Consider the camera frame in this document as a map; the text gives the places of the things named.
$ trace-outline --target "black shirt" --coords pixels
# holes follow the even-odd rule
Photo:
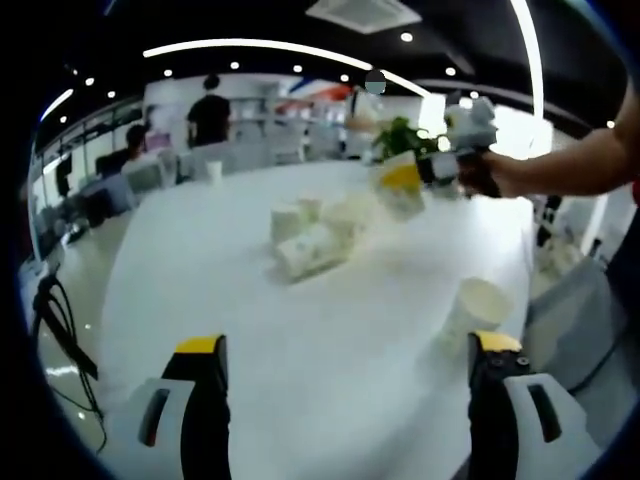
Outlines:
[[[218,95],[207,95],[198,100],[187,116],[189,122],[196,124],[194,146],[224,142],[231,115],[229,100]]]

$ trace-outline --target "curved light strip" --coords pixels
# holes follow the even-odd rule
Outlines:
[[[328,60],[334,60],[336,62],[350,65],[354,68],[361,70],[373,70],[373,65],[357,58],[342,55],[341,53],[331,52],[322,48],[309,47],[307,45],[300,45],[298,43],[279,42],[275,40],[258,40],[253,38],[215,38],[210,40],[194,40],[191,42],[174,43],[172,45],[165,45],[163,47],[152,48],[145,50],[142,55],[145,58],[155,57],[157,55],[163,55],[165,53],[179,52],[181,50],[192,50],[194,48],[207,48],[207,47],[259,47],[259,48],[273,48],[276,50],[287,50],[289,52],[305,53],[307,55],[313,55],[316,57],[326,58]],[[416,85],[409,80],[399,77],[386,70],[381,70],[385,78],[401,87],[410,90],[421,97],[426,97],[429,92],[419,85]]]
[[[44,113],[40,117],[40,121],[44,120],[47,115],[49,115],[56,108],[58,108],[60,105],[62,105],[62,103],[64,101],[66,101],[71,95],[73,95],[73,89],[72,88],[70,88],[69,90],[65,91],[62,95],[60,95],[53,102],[51,102],[51,105],[49,105],[49,107],[44,111]]]
[[[544,118],[544,89],[542,81],[542,59],[536,29],[526,0],[511,0],[511,6],[518,19],[522,39],[527,50],[529,71],[531,73],[531,91],[533,93],[533,116],[537,120]]]

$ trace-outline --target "hand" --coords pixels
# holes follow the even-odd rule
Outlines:
[[[458,180],[468,196],[476,194],[495,196],[490,194],[489,185],[493,180],[498,186],[501,197],[515,198],[526,194],[526,188],[522,182],[523,165],[524,162],[521,160],[487,152],[481,159],[460,162]]]

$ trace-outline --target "green leaves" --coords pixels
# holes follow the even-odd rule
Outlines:
[[[409,127],[409,119],[396,117],[389,128],[383,130],[374,140],[374,146],[382,146],[382,160],[413,150],[416,160],[438,151],[438,141],[433,138],[418,137],[418,130]]]

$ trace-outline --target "black cable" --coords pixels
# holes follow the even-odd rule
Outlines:
[[[613,343],[609,347],[609,350],[607,350],[607,353],[605,353],[604,356],[600,359],[600,361],[596,364],[596,366],[593,367],[593,370],[591,370],[589,374],[586,377],[584,377],[580,382],[578,382],[575,386],[567,390],[572,396],[575,397],[578,393],[580,393],[589,385],[591,385],[591,382],[593,382],[594,378],[596,378],[600,370],[602,370],[602,367],[605,366],[605,364],[609,361],[609,358],[611,358],[611,355],[613,355],[613,353],[616,351],[618,346],[620,346],[620,344],[624,340],[628,331],[629,331],[629,327],[623,329],[622,332],[614,339]]]
[[[73,398],[68,397],[67,395],[62,393],[60,390],[58,390],[56,387],[53,387],[53,386],[49,385],[49,388],[51,388],[51,390],[53,390],[56,395],[59,395],[60,397],[64,398],[67,402],[72,403],[73,405],[75,405],[79,409],[84,410],[85,412],[93,413],[93,409],[91,407],[87,407],[85,405],[82,405],[82,404],[76,402]]]
[[[64,300],[64,308],[62,306],[62,302],[53,295],[52,291],[54,290],[54,288],[57,288],[60,291]],[[100,453],[107,443],[107,431],[104,428],[104,414],[98,406],[98,402],[96,400],[93,388],[91,387],[91,383],[88,377],[88,375],[91,375],[92,377],[97,379],[98,370],[95,363],[93,363],[93,361],[78,346],[78,332],[76,329],[75,319],[73,317],[73,311],[71,310],[71,303],[69,302],[69,297],[67,296],[64,287],[55,277],[55,273],[42,279],[42,281],[38,285],[38,293],[33,300],[33,309],[36,313],[36,318],[33,325],[32,338],[34,340],[36,349],[38,347],[38,334],[40,331],[40,325],[44,320],[44,322],[51,330],[51,333],[62,347],[65,354],[78,366],[78,377],[80,378],[82,390],[84,391],[84,394],[89,401],[89,407],[76,402],[51,385],[50,388],[57,395],[59,395],[61,398],[65,399],[72,405],[75,405],[76,407],[87,412],[91,412],[96,416],[103,436],[102,443],[96,451],[96,453]]]

